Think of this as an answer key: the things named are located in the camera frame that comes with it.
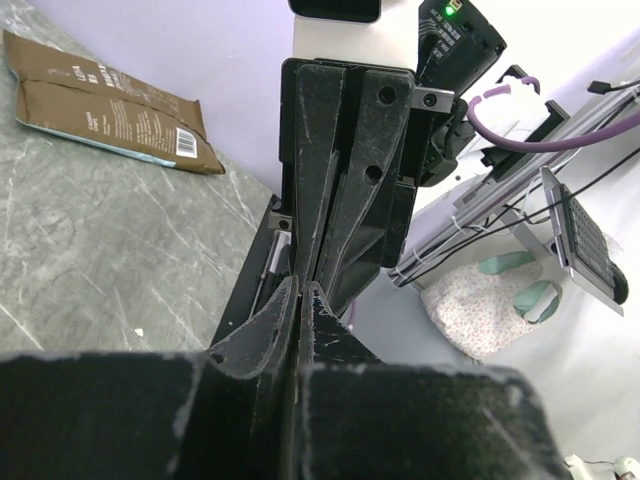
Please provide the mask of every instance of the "white label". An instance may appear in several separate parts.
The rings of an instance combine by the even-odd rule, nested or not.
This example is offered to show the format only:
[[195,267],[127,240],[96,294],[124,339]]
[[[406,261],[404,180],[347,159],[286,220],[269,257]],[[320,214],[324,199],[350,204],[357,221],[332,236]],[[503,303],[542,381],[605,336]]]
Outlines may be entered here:
[[191,132],[176,128],[176,155],[198,158],[196,137]]
[[98,69],[100,70],[100,73],[102,74],[102,78],[104,78],[104,81],[107,84],[107,87],[114,88],[115,85],[111,80],[111,75],[109,75],[109,72],[107,72],[107,67],[105,67],[104,65],[98,65]]
[[76,78],[78,80],[80,80],[81,82],[86,82],[87,81],[87,77],[84,74],[84,72],[80,69],[79,66],[74,65],[73,67],[71,67],[73,69],[73,73],[76,74]]

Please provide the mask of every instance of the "black cable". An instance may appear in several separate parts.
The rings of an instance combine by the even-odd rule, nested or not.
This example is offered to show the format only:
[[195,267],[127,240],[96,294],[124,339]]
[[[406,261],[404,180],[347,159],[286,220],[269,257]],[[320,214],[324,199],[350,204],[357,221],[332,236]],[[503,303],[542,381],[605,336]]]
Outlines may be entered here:
[[[622,103],[622,105],[620,105],[610,116],[607,120],[604,121],[604,123],[602,123],[601,125],[599,125],[596,128],[593,128],[590,130],[591,131],[595,131],[596,129],[601,129],[604,128],[606,126],[608,126],[609,124],[611,124],[611,122],[613,122],[616,118],[618,118],[618,116],[620,116],[630,105],[632,105],[635,102],[635,98],[630,97],[627,100],[625,100],[624,103]],[[563,165],[562,167],[560,167],[557,171],[556,174],[560,173],[568,164]],[[542,187],[542,184],[537,185],[536,187],[534,187],[529,194],[535,192],[536,190],[538,190],[539,188]],[[498,220],[500,220],[500,218],[502,218],[504,215],[506,215],[506,213],[509,211],[509,207],[515,206],[518,203],[520,203],[521,201],[523,201],[526,197],[526,194],[521,195],[520,198],[518,198],[517,200],[515,200],[511,205],[503,205],[502,208],[504,208],[504,210],[502,212],[500,212],[499,214],[496,215],[496,218],[494,218],[488,225],[487,222],[489,221],[489,217],[487,217],[487,220],[485,220],[485,225],[483,226],[483,228],[489,228],[491,226],[493,226]],[[469,226],[463,226],[463,229],[467,229],[467,230],[472,230],[476,233],[475,236],[471,237],[469,240],[473,240],[476,238],[477,235],[480,235],[483,230],[479,229],[477,227],[469,227]],[[437,250],[438,248],[440,248],[440,246],[442,246],[444,243],[448,242],[451,240],[452,237],[447,238],[446,240],[443,240],[442,242],[434,245],[433,247],[431,247],[430,249],[428,249],[427,251],[422,253],[421,258],[423,257],[427,257],[429,255],[431,255],[431,253],[433,253],[435,250]],[[413,263],[411,263],[411,265],[409,265],[407,268],[405,268],[402,272],[400,272],[400,274],[404,274],[407,271],[411,271],[413,270],[418,264],[420,263],[419,260],[415,260]],[[400,276],[398,274],[394,275],[391,274],[391,278],[395,278],[397,276]]]
[[458,98],[455,101],[455,113],[453,114],[453,118],[451,119],[451,125],[449,126],[449,130],[447,130],[446,135],[444,136],[444,158],[453,159],[453,135],[456,133],[458,127],[462,124],[464,117],[467,115],[469,111],[469,104],[466,100],[462,98]]
[[[618,168],[620,168],[622,165],[624,165],[625,163],[627,163],[629,160],[631,160],[632,158],[634,158],[636,155],[638,155],[640,153],[640,147],[636,148],[633,152],[631,152],[629,155],[627,155],[626,157],[624,157],[622,160],[620,160],[618,163],[616,163],[614,166],[612,166],[611,168],[609,168],[608,170],[606,170],[603,174],[599,175],[598,177],[596,177],[594,180],[592,180],[591,182],[587,183],[586,185],[584,185],[582,188],[580,188],[579,190],[575,191],[574,193],[570,194],[567,196],[567,198],[563,198],[562,200],[555,202],[545,208],[542,208],[532,214],[529,215],[529,217],[537,217],[538,215],[543,214],[544,212],[550,211],[551,209],[557,207],[558,205],[565,203],[567,201],[569,201],[570,199],[577,197],[578,195],[580,195],[581,193],[585,192],[586,190],[588,190],[589,188],[593,187],[594,185],[596,185],[598,182],[602,181],[604,178],[608,177],[609,175],[611,175],[613,172],[615,172]],[[414,275],[413,277],[410,277],[408,279],[406,279],[404,282],[402,282],[399,287],[404,287],[405,285],[408,285],[411,282],[416,281],[417,279],[425,276],[426,274],[432,272],[433,270],[435,270],[436,268],[438,268],[440,265],[442,265],[444,262],[446,262],[447,260],[449,260],[449,258],[451,258],[453,255],[455,255],[456,253],[458,253],[459,251],[467,248],[469,245],[472,245],[484,238],[490,237],[491,235],[494,235],[496,233],[500,233],[502,231],[508,230],[511,227],[515,227],[517,225],[520,225],[521,223],[524,223],[526,221],[526,219],[522,218],[516,222],[511,222],[508,223],[500,228],[496,228],[495,230],[491,230],[490,232],[486,232],[486,233],[482,233],[482,234],[478,234],[475,235],[473,238],[467,240],[466,242],[462,242],[462,244],[458,244],[454,247],[451,247],[447,250],[445,250],[444,252],[442,252],[442,254],[447,253],[448,255],[446,255],[442,260],[440,260],[438,263],[436,263],[433,267],[429,268],[428,270],[426,270],[425,272],[419,273],[417,275]]]
[[640,80],[635,80],[630,83],[626,83],[623,85],[618,85],[617,87],[612,87],[608,82],[601,82],[599,80],[594,80],[591,82],[587,91],[590,93],[595,93],[597,95],[606,95],[611,92],[619,92],[621,90],[627,90],[629,88],[634,88],[640,85]]
[[[596,131],[596,130],[601,130],[607,126],[609,126],[616,118],[618,118],[627,108],[629,108],[630,105],[632,105],[635,102],[635,98],[630,97],[627,100],[625,100],[625,102],[620,105],[615,112],[613,112],[609,118],[607,118],[604,123],[602,123],[601,125],[599,125],[596,128],[591,129],[588,133]],[[562,170],[564,170],[567,165],[569,165],[568,163],[565,163],[564,165],[562,165],[560,168],[558,168],[558,170],[556,170],[555,174],[557,175],[558,173],[560,173]],[[529,195],[531,195],[533,192],[535,192],[536,190],[542,188],[542,184],[536,185],[530,192]],[[515,206],[518,203],[520,203],[522,200],[524,200],[526,195],[522,195],[520,198],[518,198],[516,201],[514,201],[510,206]]]
[[627,83],[625,85],[619,85],[617,87],[611,87],[609,89],[610,92],[619,92],[621,90],[626,90],[627,88],[633,88],[640,85],[640,80],[636,80],[635,82]]
[[613,462],[608,462],[607,460],[595,460],[595,461],[582,460],[582,461],[584,463],[588,463],[589,465],[611,465],[611,466],[614,465]]
[[541,220],[535,220],[535,221],[531,220],[531,217],[527,215],[527,212],[525,212],[520,208],[514,207],[513,205],[503,205],[503,208],[517,212],[519,215],[522,216],[522,218],[524,218],[524,221],[529,225],[542,225],[543,223],[547,223],[549,220],[551,220],[551,217],[545,217]]
[[416,68],[418,84],[422,85],[422,78],[426,73],[427,67],[431,62],[433,49],[440,41],[440,32],[435,20],[421,20],[418,30],[419,48],[418,48],[418,65]]

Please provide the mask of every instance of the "barcode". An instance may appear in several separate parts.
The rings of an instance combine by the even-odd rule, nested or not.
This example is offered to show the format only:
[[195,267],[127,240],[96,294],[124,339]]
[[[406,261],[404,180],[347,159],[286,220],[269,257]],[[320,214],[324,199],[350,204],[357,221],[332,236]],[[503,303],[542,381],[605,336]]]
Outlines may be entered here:
[[196,137],[191,132],[176,128],[176,155],[180,157],[198,158]]

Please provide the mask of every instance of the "brown coffee bag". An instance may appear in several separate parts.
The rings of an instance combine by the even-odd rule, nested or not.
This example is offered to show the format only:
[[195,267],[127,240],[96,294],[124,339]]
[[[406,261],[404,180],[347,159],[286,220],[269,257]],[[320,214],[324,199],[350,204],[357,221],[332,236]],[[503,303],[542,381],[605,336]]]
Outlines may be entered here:
[[199,102],[7,30],[3,41],[20,122],[165,167],[224,173]]

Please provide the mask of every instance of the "white wall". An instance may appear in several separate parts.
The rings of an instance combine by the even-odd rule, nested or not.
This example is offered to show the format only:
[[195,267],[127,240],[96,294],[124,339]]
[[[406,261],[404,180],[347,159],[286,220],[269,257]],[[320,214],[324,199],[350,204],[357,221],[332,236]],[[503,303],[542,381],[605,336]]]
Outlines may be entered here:
[[[287,0],[30,1],[106,63],[199,98],[211,142],[279,192],[280,66],[293,38]],[[640,8],[637,0],[474,3],[510,45],[499,70],[519,63],[546,92],[636,28]]]

